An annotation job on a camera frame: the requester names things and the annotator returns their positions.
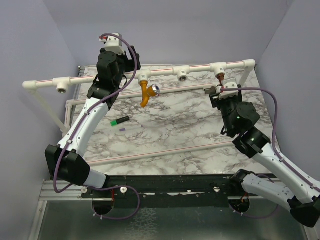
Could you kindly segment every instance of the orange faucet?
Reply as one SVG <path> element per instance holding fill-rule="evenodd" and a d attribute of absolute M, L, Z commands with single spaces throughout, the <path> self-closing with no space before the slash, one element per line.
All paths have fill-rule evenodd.
<path fill-rule="evenodd" d="M 147 89 L 147 84 L 148 82 L 145 80 L 140 82 L 142 90 L 142 102 L 140 103 L 140 106 L 143 108 L 147 106 L 150 97 L 155 97 L 160 93 L 160 89 L 157 85 L 153 84 Z"/>

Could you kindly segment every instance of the marble tabletop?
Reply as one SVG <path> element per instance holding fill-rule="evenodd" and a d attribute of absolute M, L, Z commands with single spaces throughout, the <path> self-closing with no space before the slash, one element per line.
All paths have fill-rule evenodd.
<path fill-rule="evenodd" d="M 144 66 L 142 69 L 166 67 Z M 227 70 L 225 78 L 242 76 L 242 69 Z M 88 66 L 85 76 L 95 76 L 96 67 Z M 188 75 L 188 80 L 179 82 L 176 76 L 152 77 L 149 85 L 157 84 L 160 89 L 217 84 L 212 72 L 198 72 Z M 78 99 L 85 99 L 91 84 L 82 84 Z M 257 76 L 252 71 L 245 87 L 259 87 Z M 137 80 L 123 93 L 141 92 Z M 272 134 L 272 123 L 261 92 L 243 91 L 243 100 L 252 102 L 261 116 L 255 125 L 267 136 Z M 201 90 L 189 90 L 160 94 L 151 98 L 147 107 L 140 106 L 141 97 L 119 99 L 92 135 L 84 159 L 87 162 L 152 153 L 178 148 L 230 142 L 232 139 L 220 134 L 223 127 L 221 113 L 213 109 L 209 96 Z M 83 105 L 77 105 L 73 122 Z M 129 116 L 130 121 L 111 127 L 110 121 Z M 179 154 L 137 159 L 120 163 L 106 163 L 93 169 L 108 175 L 191 175 L 191 174 L 233 174 L 239 169 L 255 173 L 269 173 L 266 168 L 248 159 L 230 144 L 225 147 L 191 151 Z"/>

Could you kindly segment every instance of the cable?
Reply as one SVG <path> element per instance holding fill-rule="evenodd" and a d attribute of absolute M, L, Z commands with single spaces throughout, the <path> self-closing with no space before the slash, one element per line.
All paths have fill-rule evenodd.
<path fill-rule="evenodd" d="M 257 177 L 265 177 L 265 178 L 269 179 L 270 182 L 275 183 L 274 181 L 272 181 L 272 179 L 270 177 L 268 177 L 265 174 L 258 174 Z M 279 205 L 277 205 L 275 210 L 273 210 L 273 212 L 269 213 L 268 215 L 265 215 L 265 216 L 252 216 L 252 215 L 245 214 L 243 212 L 236 211 L 230 204 L 229 204 L 229 207 L 233 210 L 234 213 L 239 214 L 241 216 L 245 216 L 245 217 L 250 218 L 250 219 L 267 219 L 267 218 L 272 217 L 279 210 Z"/>
<path fill-rule="evenodd" d="M 279 159 L 282 160 L 283 164 L 286 165 L 288 167 L 288 169 L 290 169 L 292 172 L 294 172 L 299 178 L 301 178 L 304 182 L 306 182 L 310 187 L 314 188 L 315 190 L 317 190 L 320 193 L 320 188 L 319 187 L 314 187 L 313 183 L 310 182 L 307 178 L 305 178 L 300 172 L 298 172 L 293 166 L 291 166 L 285 159 L 284 157 L 282 157 L 279 152 L 277 151 L 276 148 L 276 127 L 277 127 L 277 120 L 278 120 L 278 101 L 276 96 L 263 88 L 259 88 L 259 87 L 240 87 L 240 88 L 222 88 L 221 92 L 224 91 L 244 91 L 244 90 L 255 90 L 255 91 L 261 91 L 261 92 L 265 92 L 267 94 L 269 94 L 273 101 L 274 101 L 274 119 L 273 119 L 273 128 L 272 128 L 272 149 L 274 151 L 274 154 L 277 155 L 277 157 Z"/>
<path fill-rule="evenodd" d="M 136 73 L 137 73 L 137 70 L 138 70 L 138 60 L 137 60 L 137 56 L 135 54 L 135 51 L 132 49 L 132 47 L 129 45 L 129 43 L 127 43 L 122 37 L 120 36 L 117 36 L 115 34 L 112 34 L 112 33 L 105 33 L 105 34 L 102 34 L 100 36 L 100 38 L 103 38 L 105 36 L 111 36 L 111 37 L 114 37 L 114 38 L 117 38 L 119 39 L 121 42 L 123 42 L 127 48 L 129 49 L 129 51 L 131 52 L 132 54 L 132 57 L 133 57 L 133 61 L 134 61 L 134 70 L 133 70 L 133 74 L 132 74 L 132 77 L 130 78 L 130 80 L 128 81 L 128 83 L 126 85 L 124 85 L 121 89 L 119 89 L 118 91 L 110 94 L 109 96 L 106 96 L 105 98 L 101 99 L 100 101 L 98 101 L 97 103 L 95 103 L 94 105 L 92 105 L 88 110 L 87 110 L 87 114 L 83 115 L 82 118 L 80 119 L 80 121 L 78 122 L 78 124 L 76 125 L 76 127 L 74 128 L 74 131 L 73 133 L 71 133 L 71 136 L 69 138 L 69 141 L 65 144 L 64 148 L 62 149 L 62 152 L 58 158 L 58 161 L 56 163 L 56 166 L 55 166 L 55 170 L 54 170 L 54 175 L 53 175 L 53 189 L 54 191 L 57 193 L 57 194 L 60 194 L 62 193 L 64 190 L 66 190 L 67 188 L 69 188 L 70 186 L 72 186 L 72 184 L 69 184 L 68 186 L 66 186 L 65 188 L 63 188 L 62 190 L 58 190 L 57 188 L 57 179 L 58 179 L 58 171 L 59 171 L 59 167 L 60 167 L 60 164 L 61 164 L 61 161 L 62 161 L 62 158 L 64 157 L 65 153 L 66 153 L 66 150 L 68 149 L 70 143 L 77 131 L 79 130 L 81 124 L 84 122 L 84 120 L 86 119 L 86 117 L 89 115 L 89 113 L 96 107 L 98 106 L 99 104 L 101 103 L 104 103 L 106 100 L 110 99 L 110 98 L 113 98 L 114 96 L 116 96 L 117 94 L 119 94 L 120 92 L 122 92 L 123 90 L 126 89 L 127 86 L 129 86 L 129 84 L 131 84 L 131 82 L 135 79 L 135 76 L 136 76 Z"/>
<path fill-rule="evenodd" d="M 133 213 L 131 213 L 130 215 L 128 216 L 123 216 L 123 217 L 112 217 L 112 216 L 104 216 L 104 215 L 99 215 L 96 213 L 95 209 L 94 209 L 94 206 L 92 205 L 92 210 L 94 212 L 93 216 L 98 216 L 102 219 L 109 219 L 109 220 L 126 220 L 126 219 L 129 219 L 131 218 L 132 216 L 136 215 L 139 208 L 140 208 L 140 196 L 139 196 L 139 193 L 138 191 L 133 188 L 132 186 L 112 186 L 112 187 L 107 187 L 107 188 L 95 188 L 95 187 L 90 187 L 91 189 L 93 190 L 96 190 L 96 191 L 110 191 L 110 190 L 113 190 L 113 189 L 120 189 L 120 188 L 128 188 L 128 189 L 131 189 L 132 191 L 134 191 L 135 195 L 137 196 L 138 198 L 138 203 L 137 203 L 137 206 L 134 210 Z"/>

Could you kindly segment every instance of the gray wall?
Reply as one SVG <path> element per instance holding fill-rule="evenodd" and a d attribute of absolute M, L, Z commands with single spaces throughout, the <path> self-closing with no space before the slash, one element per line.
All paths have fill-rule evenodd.
<path fill-rule="evenodd" d="M 77 65 L 41 0 L 4 1 L 0 30 L 0 239 L 24 240 L 49 177 L 45 149 L 61 132 L 22 83 L 75 76 Z M 57 95 L 48 89 L 45 96 L 64 119 L 72 93 Z"/>
<path fill-rule="evenodd" d="M 279 102 L 282 151 L 320 180 L 320 1 L 296 0 L 257 66 L 261 87 Z M 274 104 L 265 97 L 270 112 Z"/>
<path fill-rule="evenodd" d="M 259 60 L 292 0 L 44 0 L 79 65 L 119 32 L 142 63 Z"/>

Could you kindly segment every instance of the white marble table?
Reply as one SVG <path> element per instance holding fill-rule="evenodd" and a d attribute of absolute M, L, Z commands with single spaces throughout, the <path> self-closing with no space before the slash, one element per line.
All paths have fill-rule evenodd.
<path fill-rule="evenodd" d="M 144 67 L 160 69 L 163 67 Z M 225 78 L 242 75 L 242 69 L 227 70 Z M 95 67 L 87 67 L 85 76 L 97 74 Z M 152 77 L 149 84 L 161 89 L 218 83 L 212 72 L 189 74 L 189 80 L 179 82 L 175 76 Z M 79 99 L 85 99 L 91 84 L 83 84 Z M 245 87 L 259 87 L 253 71 Z M 140 92 L 135 80 L 124 93 Z M 261 119 L 256 127 L 271 136 L 272 123 L 261 92 L 244 91 L 243 100 L 252 102 Z M 151 98 L 147 107 L 140 107 L 141 97 L 117 100 L 107 116 L 100 122 L 91 137 L 84 158 L 87 162 L 184 147 L 229 142 L 232 139 L 220 135 L 223 121 L 220 112 L 213 109 L 203 90 L 191 90 L 161 94 Z M 73 122 L 83 105 L 77 105 Z M 130 121 L 111 127 L 110 121 L 129 116 Z M 137 127 L 120 132 L 120 128 Z M 108 175 L 190 175 L 233 174 L 239 169 L 256 173 L 269 173 L 259 163 L 239 153 L 233 145 L 202 151 L 138 159 L 133 161 L 94 166 Z"/>

